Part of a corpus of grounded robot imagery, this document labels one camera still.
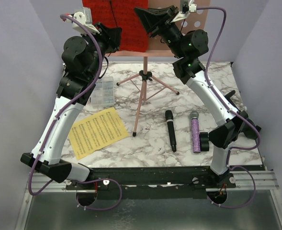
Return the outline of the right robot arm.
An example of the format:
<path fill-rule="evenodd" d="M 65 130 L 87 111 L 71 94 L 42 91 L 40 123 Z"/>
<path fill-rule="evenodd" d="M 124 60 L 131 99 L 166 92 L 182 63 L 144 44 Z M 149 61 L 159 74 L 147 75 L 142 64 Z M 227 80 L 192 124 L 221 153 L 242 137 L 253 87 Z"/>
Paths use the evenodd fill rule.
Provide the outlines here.
<path fill-rule="evenodd" d="M 218 89 L 214 88 L 205 67 L 198 59 L 209 51 L 207 32 L 197 29 L 183 35 L 175 24 L 176 18 L 181 13 L 173 5 L 162 9 L 136 7 L 134 11 L 146 33 L 150 37 L 159 35 L 170 48 L 178 59 L 173 63 L 176 77 L 196 93 L 217 124 L 217 127 L 208 134 L 214 146 L 210 165 L 213 173 L 208 175 L 208 183 L 218 188 L 225 182 L 224 174 L 228 171 L 227 154 L 230 145 L 243 129 L 242 119 L 246 119 L 248 115 L 245 111 L 237 109 Z"/>

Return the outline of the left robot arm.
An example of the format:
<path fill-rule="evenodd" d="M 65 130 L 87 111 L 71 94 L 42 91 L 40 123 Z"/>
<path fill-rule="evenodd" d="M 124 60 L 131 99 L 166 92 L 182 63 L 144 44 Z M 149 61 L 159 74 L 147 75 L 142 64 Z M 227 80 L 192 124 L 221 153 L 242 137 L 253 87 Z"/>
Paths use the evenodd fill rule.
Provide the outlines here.
<path fill-rule="evenodd" d="M 62 160 L 61 153 L 74 121 L 94 90 L 95 86 L 92 82 L 99 75 L 99 56 L 90 37 L 81 35 L 66 40 L 61 58 L 65 70 L 56 91 L 57 97 L 52 115 L 39 142 L 31 152 L 21 156 L 21 162 L 29 167 L 35 167 L 36 171 L 58 183 L 75 180 L 81 188 L 89 189 L 94 182 L 90 169 Z M 88 86 L 91 86 L 91 89 L 57 117 L 55 126 L 49 132 L 48 129 L 60 109 Z M 50 135 L 47 141 L 44 141 L 48 132 Z"/>

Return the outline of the black microphone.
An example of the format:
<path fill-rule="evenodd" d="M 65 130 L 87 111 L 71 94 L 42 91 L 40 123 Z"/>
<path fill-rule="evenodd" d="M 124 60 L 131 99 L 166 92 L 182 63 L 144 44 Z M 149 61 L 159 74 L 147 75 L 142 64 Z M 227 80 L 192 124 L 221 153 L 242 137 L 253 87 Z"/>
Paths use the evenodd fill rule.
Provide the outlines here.
<path fill-rule="evenodd" d="M 176 137 L 175 137 L 174 124 L 173 124 L 173 113 L 171 110 L 167 110 L 165 112 L 165 119 L 166 119 L 167 126 L 168 126 L 170 146 L 171 146 L 172 151 L 176 152 L 177 143 L 176 143 Z"/>

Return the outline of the pink music stand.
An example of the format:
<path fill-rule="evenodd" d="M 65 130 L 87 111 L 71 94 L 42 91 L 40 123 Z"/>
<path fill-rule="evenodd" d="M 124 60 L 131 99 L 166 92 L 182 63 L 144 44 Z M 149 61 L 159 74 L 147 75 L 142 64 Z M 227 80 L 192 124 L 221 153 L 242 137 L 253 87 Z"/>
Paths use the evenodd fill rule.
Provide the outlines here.
<path fill-rule="evenodd" d="M 195 0 L 194 3 L 203 5 L 203 6 L 208 6 L 210 4 L 210 1 L 208 0 Z M 180 0 L 148 0 L 148 7 L 154 8 L 154 7 L 162 7 L 166 8 L 170 5 L 177 6 L 180 11 Z M 181 21 L 177 21 L 176 25 L 181 28 L 181 32 L 185 33 L 188 31 L 188 26 L 190 25 L 192 29 L 202 29 L 205 24 L 207 14 L 197 14 L 196 16 L 192 17 L 191 19 L 185 19 Z M 147 82 L 155 80 L 156 82 L 160 83 L 161 85 L 164 86 L 165 89 L 170 89 L 176 94 L 179 94 L 179 92 L 167 85 L 166 83 L 162 82 L 159 80 L 157 77 L 153 76 L 152 73 L 147 69 L 148 66 L 148 57 L 171 57 L 172 53 L 168 50 L 168 47 L 161 42 L 161 39 L 159 37 L 156 37 L 154 39 L 148 38 L 148 48 L 146 52 L 135 52 L 135 51 L 119 51 L 116 53 L 117 56 L 126 56 L 126 57 L 142 57 L 143 58 L 143 69 L 129 77 L 124 79 L 123 81 L 120 81 L 117 83 L 117 85 L 121 85 L 127 81 L 132 81 L 135 78 L 141 77 L 142 79 L 142 86 L 139 88 L 140 92 L 140 97 L 139 97 L 139 102 L 138 102 L 138 107 L 137 107 L 137 113 L 136 113 L 136 119 L 135 119 L 135 125 L 138 125 L 139 121 L 139 115 L 140 115 L 140 108 L 142 105 L 142 102 L 145 102 L 148 100 L 147 97 Z"/>

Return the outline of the yellow sheet music page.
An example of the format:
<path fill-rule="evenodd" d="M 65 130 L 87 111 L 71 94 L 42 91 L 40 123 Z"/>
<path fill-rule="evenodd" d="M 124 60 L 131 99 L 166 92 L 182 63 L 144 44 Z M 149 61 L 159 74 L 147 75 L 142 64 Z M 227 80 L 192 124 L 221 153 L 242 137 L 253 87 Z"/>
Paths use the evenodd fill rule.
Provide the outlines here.
<path fill-rule="evenodd" d="M 75 122 L 68 135 L 77 160 L 126 137 L 127 129 L 114 107 Z"/>

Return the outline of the red sheet music page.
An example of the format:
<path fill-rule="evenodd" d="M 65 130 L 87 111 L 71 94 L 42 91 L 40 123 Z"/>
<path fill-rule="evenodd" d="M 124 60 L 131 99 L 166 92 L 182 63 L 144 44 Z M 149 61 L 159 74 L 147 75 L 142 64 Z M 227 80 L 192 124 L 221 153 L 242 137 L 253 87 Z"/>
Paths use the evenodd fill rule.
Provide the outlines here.
<path fill-rule="evenodd" d="M 147 51 L 148 37 L 134 11 L 135 7 L 147 8 L 147 0 L 83 0 L 82 4 L 90 8 L 94 23 L 122 28 L 121 51 Z"/>

